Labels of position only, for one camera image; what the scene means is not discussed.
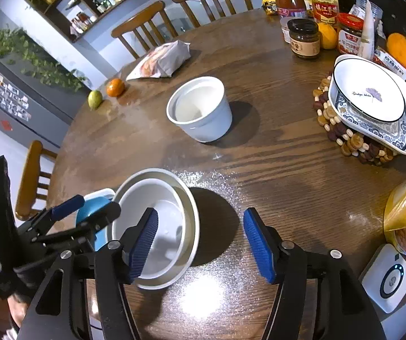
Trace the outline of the white blue patterned square plate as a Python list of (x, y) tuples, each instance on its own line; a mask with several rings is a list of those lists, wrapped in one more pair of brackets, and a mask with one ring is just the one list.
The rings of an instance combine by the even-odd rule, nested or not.
[(113, 199), (113, 197), (115, 196), (116, 192), (111, 189), (111, 188), (103, 188), (94, 192), (91, 192), (89, 194), (86, 194), (84, 196), (84, 200), (90, 200), (90, 199), (95, 199), (98, 197), (104, 197), (106, 199)]

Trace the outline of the medium white bowl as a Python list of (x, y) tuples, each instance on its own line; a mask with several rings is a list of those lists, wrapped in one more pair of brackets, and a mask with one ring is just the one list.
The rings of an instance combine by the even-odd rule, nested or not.
[(122, 191), (116, 201), (121, 207), (121, 215), (112, 224), (114, 239), (135, 226), (148, 207), (155, 209), (159, 225), (139, 277), (156, 279), (165, 274), (175, 265), (184, 246), (185, 213), (178, 194), (166, 182), (147, 178)]

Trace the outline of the large white bowl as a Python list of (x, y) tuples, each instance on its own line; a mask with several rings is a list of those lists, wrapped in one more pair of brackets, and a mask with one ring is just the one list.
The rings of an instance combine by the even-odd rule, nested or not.
[[(117, 202), (116, 198), (120, 196), (122, 191), (126, 191), (127, 188), (132, 186), (134, 183), (147, 178), (157, 178), (171, 186), (178, 194), (185, 213), (186, 231), (184, 246), (175, 265), (173, 265), (173, 267), (170, 268), (170, 270), (168, 270), (165, 274), (160, 275), (156, 279), (141, 279), (138, 277), (135, 280), (135, 284), (141, 289), (159, 290), (167, 288), (175, 283), (190, 267), (198, 248), (200, 237), (200, 220), (198, 207), (190, 189), (186, 186), (182, 179), (165, 169), (149, 168), (134, 173), (118, 188), (113, 200)], [(112, 238), (112, 225), (110, 227), (111, 229), (107, 229), (108, 241), (120, 239), (121, 237), (117, 239)]]

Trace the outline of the small white bowl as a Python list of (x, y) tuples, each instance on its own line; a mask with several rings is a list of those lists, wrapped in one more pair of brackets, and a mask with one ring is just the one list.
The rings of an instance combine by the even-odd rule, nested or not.
[(200, 143), (223, 137), (233, 120), (224, 84), (212, 76), (195, 78), (180, 86), (168, 100), (166, 115)]

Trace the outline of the wooden chair left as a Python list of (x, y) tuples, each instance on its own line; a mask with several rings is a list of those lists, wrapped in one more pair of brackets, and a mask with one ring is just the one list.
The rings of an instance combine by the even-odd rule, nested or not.
[(40, 180), (50, 180), (52, 174), (42, 170), (40, 166), (42, 156), (53, 161), (57, 158), (57, 154), (45, 149), (40, 141), (33, 141), (29, 146), (16, 200), (15, 215), (18, 220), (26, 221), (36, 215), (39, 210), (34, 208), (35, 203), (47, 200), (50, 185)]

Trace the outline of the grey refrigerator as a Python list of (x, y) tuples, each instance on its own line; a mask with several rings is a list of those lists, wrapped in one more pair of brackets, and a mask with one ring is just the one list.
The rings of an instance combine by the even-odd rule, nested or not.
[(86, 102), (87, 88), (49, 87), (21, 69), (0, 61), (0, 131), (23, 146), (40, 141), (56, 153)]

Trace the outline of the yellow green pear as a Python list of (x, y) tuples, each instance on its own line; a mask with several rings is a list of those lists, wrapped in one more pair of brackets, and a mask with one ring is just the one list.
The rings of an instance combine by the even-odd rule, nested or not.
[(100, 91), (91, 91), (87, 97), (87, 103), (91, 110), (96, 110), (103, 102), (103, 96)]

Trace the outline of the white round device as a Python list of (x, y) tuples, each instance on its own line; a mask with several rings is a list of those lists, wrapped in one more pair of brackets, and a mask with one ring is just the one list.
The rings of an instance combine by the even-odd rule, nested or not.
[(393, 245), (383, 244), (360, 275), (360, 281), (370, 299), (390, 314), (406, 294), (406, 260)]

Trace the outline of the white bread bag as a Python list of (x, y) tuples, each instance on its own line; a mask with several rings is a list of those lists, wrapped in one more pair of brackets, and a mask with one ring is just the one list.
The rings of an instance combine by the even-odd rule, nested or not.
[(154, 48), (135, 66), (126, 80), (170, 78), (191, 57), (190, 45), (178, 40)]

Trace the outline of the green hanging plant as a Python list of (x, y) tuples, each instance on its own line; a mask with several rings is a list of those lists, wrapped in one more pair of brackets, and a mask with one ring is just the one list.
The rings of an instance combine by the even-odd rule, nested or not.
[(89, 80), (77, 69), (66, 69), (22, 28), (0, 28), (0, 60), (7, 65), (21, 63), (21, 73), (36, 78), (48, 87), (77, 92), (87, 88)]

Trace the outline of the blue patterned serving dish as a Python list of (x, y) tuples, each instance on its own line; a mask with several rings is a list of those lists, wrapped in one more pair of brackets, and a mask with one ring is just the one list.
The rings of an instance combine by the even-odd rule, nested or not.
[[(334, 64), (348, 55), (352, 54), (341, 54), (336, 58)], [(388, 146), (399, 154), (406, 155), (406, 82), (389, 69), (385, 69), (394, 81), (396, 81), (404, 97), (405, 111), (399, 120), (392, 123), (380, 122), (356, 109), (347, 101), (345, 96), (338, 91), (334, 83), (333, 74), (329, 86), (329, 102), (345, 125), (384, 146)]]

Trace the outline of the wooden chair back middle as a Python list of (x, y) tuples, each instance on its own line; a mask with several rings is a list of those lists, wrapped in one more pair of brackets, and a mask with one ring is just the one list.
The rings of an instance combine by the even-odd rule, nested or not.
[(172, 38), (178, 38), (178, 32), (173, 26), (171, 19), (168, 17), (165, 11), (165, 3), (162, 0), (153, 2), (135, 14), (133, 17), (130, 17), (122, 24), (114, 28), (111, 31), (111, 36), (114, 39), (119, 39), (131, 56), (134, 59), (138, 59), (138, 53), (124, 38), (124, 34), (133, 33), (146, 52), (148, 52), (151, 48), (164, 44), (166, 40), (153, 22), (153, 17), (156, 15), (161, 16), (164, 26)]

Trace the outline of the dark brown paste jar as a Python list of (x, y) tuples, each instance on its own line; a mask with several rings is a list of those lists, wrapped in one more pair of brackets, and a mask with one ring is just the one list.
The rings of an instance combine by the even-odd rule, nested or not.
[(307, 18), (293, 18), (287, 22), (290, 48), (303, 59), (314, 59), (320, 54), (320, 34), (317, 23)]

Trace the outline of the white tube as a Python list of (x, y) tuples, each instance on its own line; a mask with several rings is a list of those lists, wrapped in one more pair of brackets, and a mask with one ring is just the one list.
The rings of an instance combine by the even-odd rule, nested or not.
[(374, 15), (372, 6), (369, 0), (365, 4), (365, 18), (363, 32), (360, 39), (359, 56), (372, 61), (374, 56)]

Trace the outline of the yellow snack packet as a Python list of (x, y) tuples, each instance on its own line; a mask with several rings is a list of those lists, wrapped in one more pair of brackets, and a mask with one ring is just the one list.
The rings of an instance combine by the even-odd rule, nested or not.
[(261, 7), (267, 15), (278, 15), (276, 0), (262, 0)]

